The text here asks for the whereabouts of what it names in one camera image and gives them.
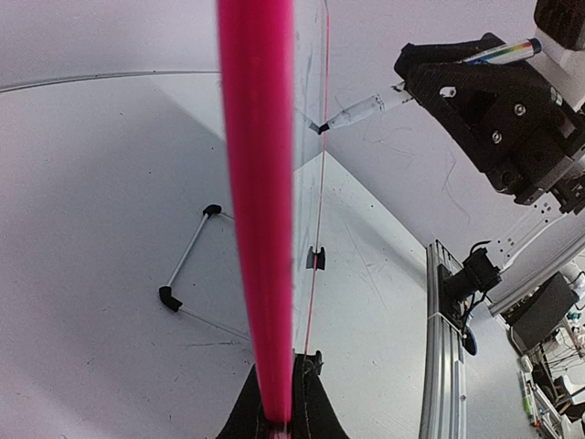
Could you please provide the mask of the pink framed whiteboard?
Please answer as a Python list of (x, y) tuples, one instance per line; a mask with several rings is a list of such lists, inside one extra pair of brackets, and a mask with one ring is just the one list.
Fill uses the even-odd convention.
[(311, 290), (326, 116), (323, 1), (220, 1), (229, 183), (269, 438), (291, 438), (297, 332)]

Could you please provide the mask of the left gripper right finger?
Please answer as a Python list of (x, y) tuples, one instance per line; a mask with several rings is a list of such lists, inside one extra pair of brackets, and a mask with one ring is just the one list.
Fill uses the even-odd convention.
[(291, 438), (349, 439), (329, 401), (320, 376), (313, 370), (303, 372), (296, 356), (292, 375)]

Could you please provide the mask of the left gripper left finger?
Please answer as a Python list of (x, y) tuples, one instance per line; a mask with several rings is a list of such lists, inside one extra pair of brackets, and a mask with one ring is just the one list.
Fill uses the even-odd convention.
[(264, 416), (256, 366), (245, 380), (232, 411), (217, 439), (269, 438), (269, 423)]

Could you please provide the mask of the whiteboard marker pen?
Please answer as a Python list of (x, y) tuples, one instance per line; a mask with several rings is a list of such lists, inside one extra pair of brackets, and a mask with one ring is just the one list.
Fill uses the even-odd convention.
[[(539, 40), (532, 37), (513, 44), (504, 44), (484, 50), (465, 59), (458, 59), (456, 63), (467, 65), (505, 65), (530, 59), (540, 53), (541, 50), (542, 47)], [(320, 126), (311, 123), (310, 128), (317, 134), (323, 134), (329, 130), (360, 122), (375, 113), (386, 112), (413, 100), (414, 97), (407, 91), (406, 83), (403, 81), (344, 108)]]

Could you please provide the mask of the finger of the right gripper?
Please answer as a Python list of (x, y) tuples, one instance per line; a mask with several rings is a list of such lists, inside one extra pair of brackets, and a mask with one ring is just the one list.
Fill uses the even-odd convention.
[(484, 173), (486, 143), (484, 141), (484, 115), (495, 101), (495, 95), (482, 83), (463, 85), (455, 82), (463, 74), (442, 73), (442, 69), (483, 68), (485, 65), (426, 64), (409, 77), (407, 89), (415, 100), (449, 133), (462, 148), (479, 172)]
[[(400, 52), (394, 70), (406, 82), (420, 66), (426, 64), (454, 64), (480, 52), (502, 46), (504, 41), (493, 33), (485, 33), (480, 39), (452, 44), (413, 45), (407, 44)], [(466, 72), (455, 83), (463, 85), (501, 84), (507, 80), (507, 68), (454, 68), (442, 69), (442, 73), (453, 74)]]

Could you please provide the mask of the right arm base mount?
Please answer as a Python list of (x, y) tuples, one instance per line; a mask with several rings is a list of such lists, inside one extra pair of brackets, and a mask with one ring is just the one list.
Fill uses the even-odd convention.
[(445, 264), (440, 264), (437, 270), (440, 312), (459, 332), (463, 348), (471, 356), (477, 354), (477, 343), (469, 327), (471, 313), (501, 282), (500, 269), (488, 257), (488, 243), (475, 243), (457, 273), (452, 273)]

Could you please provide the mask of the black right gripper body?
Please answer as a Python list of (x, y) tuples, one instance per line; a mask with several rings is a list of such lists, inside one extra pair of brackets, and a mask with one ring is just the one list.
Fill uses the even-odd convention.
[(484, 173), (493, 189), (528, 205), (578, 159), (584, 123), (558, 88), (526, 63), (485, 65), (495, 101), (484, 115)]

